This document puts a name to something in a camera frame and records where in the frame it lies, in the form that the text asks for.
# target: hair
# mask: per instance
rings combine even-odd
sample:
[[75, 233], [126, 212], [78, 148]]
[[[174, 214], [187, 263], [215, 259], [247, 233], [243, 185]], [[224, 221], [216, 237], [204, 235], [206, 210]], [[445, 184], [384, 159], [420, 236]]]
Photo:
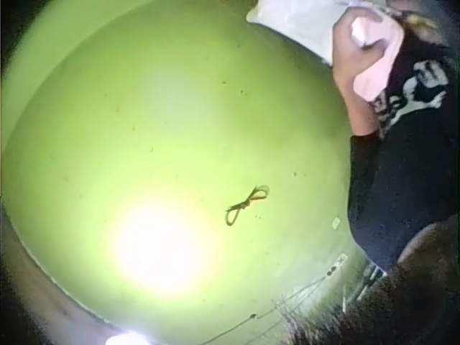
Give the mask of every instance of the hair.
[[460, 317], [457, 217], [434, 226], [418, 251], [346, 313], [328, 311], [313, 320], [283, 314], [289, 334], [285, 345], [450, 344], [426, 339], [440, 333], [449, 337], [439, 327]]

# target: small white label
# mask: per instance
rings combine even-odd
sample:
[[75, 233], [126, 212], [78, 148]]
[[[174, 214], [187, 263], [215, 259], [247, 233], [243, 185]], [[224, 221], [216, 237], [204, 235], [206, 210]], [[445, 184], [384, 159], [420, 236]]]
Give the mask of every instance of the small white label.
[[336, 217], [333, 219], [332, 221], [332, 229], [337, 229], [337, 226], [339, 226], [340, 224], [340, 218], [339, 217]]

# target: light fixture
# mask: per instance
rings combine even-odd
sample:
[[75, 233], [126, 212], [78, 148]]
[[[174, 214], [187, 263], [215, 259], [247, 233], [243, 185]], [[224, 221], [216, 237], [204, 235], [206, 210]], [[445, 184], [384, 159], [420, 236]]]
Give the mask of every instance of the light fixture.
[[106, 345], [151, 345], [143, 336], [136, 333], [120, 334], [112, 336]]

